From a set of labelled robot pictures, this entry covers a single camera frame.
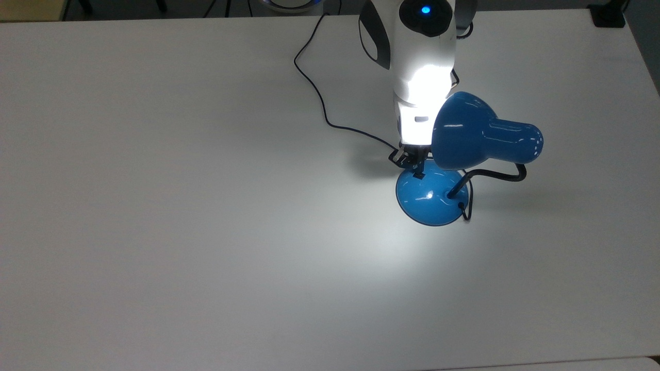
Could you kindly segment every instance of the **chair leg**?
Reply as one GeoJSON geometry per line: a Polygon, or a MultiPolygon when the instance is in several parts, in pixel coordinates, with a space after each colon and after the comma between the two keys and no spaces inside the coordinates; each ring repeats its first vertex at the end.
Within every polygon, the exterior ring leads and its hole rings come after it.
{"type": "Polygon", "coordinates": [[[82,10],[86,14],[92,14],[92,4],[89,3],[89,0],[78,0],[78,2],[81,4],[82,10]]]}
{"type": "Polygon", "coordinates": [[[156,4],[158,4],[158,10],[165,13],[167,11],[167,4],[165,4],[165,0],[156,0],[156,4]]]}

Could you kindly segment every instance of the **black object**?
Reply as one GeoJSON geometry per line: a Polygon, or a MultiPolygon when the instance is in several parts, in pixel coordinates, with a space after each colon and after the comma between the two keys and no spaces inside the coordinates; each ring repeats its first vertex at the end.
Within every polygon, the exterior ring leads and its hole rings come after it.
{"type": "MultiPolygon", "coordinates": [[[[94,12],[92,4],[89,2],[89,0],[78,0],[78,2],[81,4],[82,11],[84,11],[85,14],[92,14],[94,12]]],[[[158,5],[159,11],[163,13],[167,11],[167,4],[165,3],[165,0],[156,0],[156,4],[158,5]]]]}
{"type": "Polygon", "coordinates": [[[591,20],[600,28],[623,28],[626,19],[623,17],[623,6],[628,6],[629,0],[610,0],[605,5],[591,4],[587,9],[591,12],[591,20]]]}
{"type": "Polygon", "coordinates": [[[402,169],[412,170],[412,176],[417,179],[424,179],[424,161],[430,151],[430,146],[403,145],[400,149],[395,149],[388,159],[402,169]]]}
{"type": "Polygon", "coordinates": [[[445,33],[452,17],[453,10],[447,0],[403,0],[399,7],[401,22],[430,38],[445,33]]]}
{"type": "Polygon", "coordinates": [[[499,180],[505,180],[507,182],[520,182],[527,177],[527,169],[525,165],[523,164],[515,164],[515,168],[518,169],[518,174],[517,175],[509,175],[509,174],[503,174],[501,172],[494,172],[491,170],[485,170],[485,169],[475,169],[475,170],[470,170],[465,175],[461,178],[461,181],[456,183],[456,185],[447,193],[447,198],[454,198],[456,196],[456,193],[463,188],[463,186],[475,175],[482,175],[482,176],[488,176],[489,178],[495,178],[499,180]]]}
{"type": "Polygon", "coordinates": [[[362,27],[360,27],[358,24],[362,49],[364,49],[364,52],[367,53],[372,61],[378,63],[378,65],[384,69],[389,69],[391,53],[389,49],[389,38],[387,37],[387,32],[385,31],[383,21],[378,16],[378,11],[376,10],[376,7],[371,2],[371,0],[368,0],[364,3],[358,22],[364,26],[364,29],[367,31],[371,39],[374,41],[374,44],[376,45],[376,58],[372,57],[364,47],[364,42],[362,41],[362,27]]]}
{"type": "Polygon", "coordinates": [[[472,25],[477,13],[477,0],[456,0],[454,19],[456,20],[456,33],[462,35],[472,25]]]}

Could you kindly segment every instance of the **blue desk lamp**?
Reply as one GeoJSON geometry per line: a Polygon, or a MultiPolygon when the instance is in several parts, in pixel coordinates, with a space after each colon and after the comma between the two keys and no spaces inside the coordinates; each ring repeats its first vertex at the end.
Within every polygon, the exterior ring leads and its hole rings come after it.
{"type": "Polygon", "coordinates": [[[525,165],[543,149],[543,135],[534,125],[499,119],[478,97],[457,92],[440,109],[433,126],[433,160],[424,163],[420,179],[412,169],[404,170],[397,180],[397,200],[413,220],[429,226],[449,224],[469,206],[471,194],[466,184],[475,175],[510,182],[525,179],[525,165]],[[489,158],[512,162],[519,174],[508,175],[490,170],[471,170],[461,175],[456,170],[470,168],[489,158]]]}

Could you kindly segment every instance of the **black lamp arm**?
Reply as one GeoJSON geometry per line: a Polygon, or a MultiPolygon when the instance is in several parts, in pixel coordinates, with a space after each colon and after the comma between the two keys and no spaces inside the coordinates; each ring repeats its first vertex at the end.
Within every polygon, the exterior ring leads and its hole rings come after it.
{"type": "Polygon", "coordinates": [[[524,180],[525,177],[527,176],[527,169],[525,165],[523,164],[515,164],[515,168],[518,169],[518,174],[516,175],[511,175],[511,174],[504,174],[501,172],[494,172],[492,170],[485,170],[485,169],[475,169],[475,170],[470,170],[465,175],[461,178],[460,182],[456,183],[456,185],[447,193],[447,198],[448,199],[453,199],[456,196],[456,193],[469,182],[469,180],[475,176],[475,175],[483,175],[483,176],[488,176],[490,178],[495,178],[499,180],[505,180],[507,182],[520,182],[521,180],[524,180]]]}

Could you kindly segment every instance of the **lamp cord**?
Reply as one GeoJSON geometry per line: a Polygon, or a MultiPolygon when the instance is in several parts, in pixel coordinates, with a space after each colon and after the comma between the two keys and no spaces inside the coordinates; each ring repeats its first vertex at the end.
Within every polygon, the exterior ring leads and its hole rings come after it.
{"type": "Polygon", "coordinates": [[[314,82],[313,82],[313,81],[307,76],[307,74],[305,74],[305,72],[303,72],[303,71],[300,69],[300,66],[298,66],[298,58],[300,57],[300,54],[302,54],[302,52],[303,52],[305,49],[307,49],[307,47],[309,46],[309,44],[312,42],[312,39],[314,39],[314,35],[316,34],[316,30],[318,30],[319,25],[321,24],[321,21],[323,20],[323,18],[324,18],[326,15],[330,15],[330,13],[324,13],[323,15],[321,15],[321,18],[319,18],[318,22],[316,22],[316,26],[314,27],[314,31],[312,31],[312,35],[310,36],[310,39],[305,43],[305,45],[302,47],[302,49],[300,49],[300,51],[298,52],[298,54],[296,54],[296,57],[294,57],[294,59],[293,59],[293,64],[296,66],[296,69],[298,70],[298,72],[300,72],[300,74],[303,75],[303,76],[305,77],[305,79],[307,79],[307,81],[309,81],[309,83],[312,85],[312,87],[314,88],[314,90],[316,90],[316,94],[319,96],[319,99],[321,100],[321,107],[323,108],[323,118],[325,118],[325,123],[328,124],[328,126],[330,126],[330,127],[334,127],[335,129],[348,130],[348,131],[353,131],[353,132],[358,133],[358,134],[366,135],[367,137],[369,137],[369,138],[371,138],[371,139],[375,139],[375,140],[377,140],[377,141],[383,143],[384,145],[388,146],[389,148],[393,149],[394,151],[397,151],[397,148],[396,148],[396,147],[394,147],[393,145],[389,144],[389,143],[388,143],[387,141],[385,141],[384,139],[380,139],[379,137],[376,137],[375,135],[369,134],[369,133],[367,133],[366,131],[362,131],[362,130],[355,129],[355,128],[353,128],[353,127],[348,127],[348,126],[335,125],[334,123],[331,123],[330,120],[328,120],[328,114],[327,114],[327,111],[326,111],[326,109],[325,109],[325,101],[323,100],[323,97],[322,97],[322,95],[321,95],[321,92],[320,92],[319,89],[316,87],[316,84],[314,84],[314,82]]]}

